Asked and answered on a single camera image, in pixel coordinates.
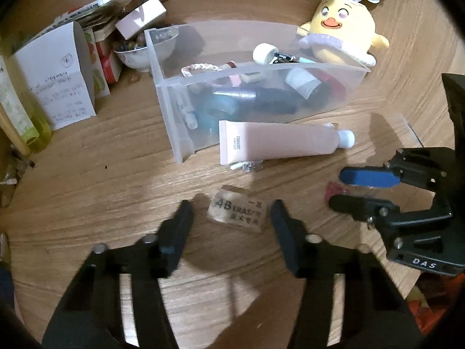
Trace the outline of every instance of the transparent plastic bin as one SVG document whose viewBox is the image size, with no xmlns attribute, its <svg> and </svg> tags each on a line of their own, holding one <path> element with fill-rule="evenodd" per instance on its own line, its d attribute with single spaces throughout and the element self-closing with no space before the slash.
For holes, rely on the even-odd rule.
<svg viewBox="0 0 465 349">
<path fill-rule="evenodd" d="M 158 43 L 166 32 L 172 37 Z M 312 58 L 299 47 L 297 26 L 261 21 L 206 21 L 146 30 L 147 47 L 164 124 L 174 157 L 182 162 L 196 150 L 219 143 L 220 120 L 287 123 L 348 104 L 348 96 L 369 72 L 366 67 L 322 63 L 258 65 L 253 50 L 260 43 L 280 52 Z M 197 63 L 237 68 L 192 71 Z M 307 99 L 305 86 L 294 89 L 286 78 L 294 69 L 308 71 L 321 86 Z M 261 78 L 259 81 L 242 81 Z"/>
</svg>

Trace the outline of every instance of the screw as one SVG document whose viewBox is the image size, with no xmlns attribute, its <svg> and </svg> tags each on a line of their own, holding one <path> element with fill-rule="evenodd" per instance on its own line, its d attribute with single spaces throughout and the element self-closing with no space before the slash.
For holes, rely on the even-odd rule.
<svg viewBox="0 0 465 349">
<path fill-rule="evenodd" d="M 386 207 L 380 208 L 380 215 L 387 216 L 389 214 L 389 210 Z"/>
<path fill-rule="evenodd" d="M 360 252 L 360 253 L 363 253 L 363 254 L 368 254 L 368 253 L 371 253 L 371 248 L 369 245 L 366 245 L 366 244 L 360 244 L 358 247 L 357 247 L 357 250 Z"/>
<path fill-rule="evenodd" d="M 108 246 L 106 244 L 95 244 L 92 248 L 92 251 L 95 254 L 102 254 L 106 250 L 108 250 Z"/>
<path fill-rule="evenodd" d="M 394 240 L 394 246 L 395 246 L 397 249 L 401 249 L 403 245 L 404 245 L 404 241 L 402 240 L 402 238 L 397 237 L 397 238 Z"/>
<path fill-rule="evenodd" d="M 152 244 L 154 241 L 157 241 L 157 235 L 147 234 L 142 238 L 144 244 Z"/>
<path fill-rule="evenodd" d="M 320 244 L 323 241 L 323 238 L 320 235 L 310 234 L 307 235 L 306 240 L 312 244 Z"/>
</svg>

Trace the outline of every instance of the wooden table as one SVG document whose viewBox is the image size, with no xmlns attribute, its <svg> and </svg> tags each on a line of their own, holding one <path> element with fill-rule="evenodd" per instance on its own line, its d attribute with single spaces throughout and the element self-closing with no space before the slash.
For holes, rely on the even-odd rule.
<svg viewBox="0 0 465 349">
<path fill-rule="evenodd" d="M 19 0 L 2 33 L 38 31 L 63 10 L 88 1 Z M 319 1 L 171 0 L 167 8 L 173 22 L 244 18 L 301 24 Z M 285 269 L 269 223 L 262 234 L 250 234 L 205 219 L 209 200 L 222 185 L 241 187 L 270 202 L 283 199 L 292 216 L 334 244 L 370 244 L 407 295 L 419 273 L 387 262 L 375 231 L 330 211 L 323 201 L 325 188 L 346 164 L 380 165 L 397 148 L 415 147 L 419 140 L 427 146 L 452 145 L 439 79 L 444 71 L 464 73 L 465 51 L 434 0 L 383 1 L 373 16 L 377 32 L 390 39 L 391 48 L 377 55 L 378 65 L 347 108 L 312 119 L 354 130 L 357 145 L 348 151 L 270 161 L 255 174 L 220 166 L 218 147 L 176 164 L 147 74 L 130 85 L 126 73 L 111 96 L 98 100 L 97 117 L 57 131 L 50 146 L 34 156 L 37 166 L 18 185 L 11 206 L 0 211 L 0 228 L 11 241 L 19 305 L 34 336 L 43 335 L 94 243 L 130 245 L 155 231 L 181 199 L 189 199 L 194 201 L 195 224 L 180 267 L 162 281 L 179 345 L 287 345 L 303 283 Z M 432 200 L 429 193 L 409 186 L 377 195 L 408 210 L 428 208 Z M 122 280 L 124 313 L 130 316 L 127 282 Z M 335 309 L 331 343 L 340 323 L 341 311 Z M 134 342 L 131 319 L 126 328 L 128 341 Z"/>
</svg>

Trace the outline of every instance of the white ceramic bowl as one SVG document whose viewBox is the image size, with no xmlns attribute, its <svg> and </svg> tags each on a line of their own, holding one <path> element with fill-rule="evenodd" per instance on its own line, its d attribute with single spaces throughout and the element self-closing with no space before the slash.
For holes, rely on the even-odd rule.
<svg viewBox="0 0 465 349">
<path fill-rule="evenodd" d="M 167 59 L 173 53 L 176 39 L 179 35 L 178 28 L 176 27 L 170 27 L 168 32 L 171 38 L 153 45 L 159 62 Z M 150 70 L 150 58 L 147 47 L 131 51 L 115 51 L 115 54 L 129 68 L 136 69 L 139 72 L 148 72 Z"/>
</svg>

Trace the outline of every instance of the plush toy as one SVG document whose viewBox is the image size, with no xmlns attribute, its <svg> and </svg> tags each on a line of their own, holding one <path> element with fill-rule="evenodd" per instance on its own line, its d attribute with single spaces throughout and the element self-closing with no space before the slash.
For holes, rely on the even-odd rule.
<svg viewBox="0 0 465 349">
<path fill-rule="evenodd" d="M 388 48 L 389 41 L 376 34 L 373 17 L 360 1 L 322 0 L 313 19 L 298 30 L 306 35 L 299 41 L 301 46 L 311 48 L 321 62 L 373 67 L 376 60 L 368 50 L 371 46 Z"/>
</svg>

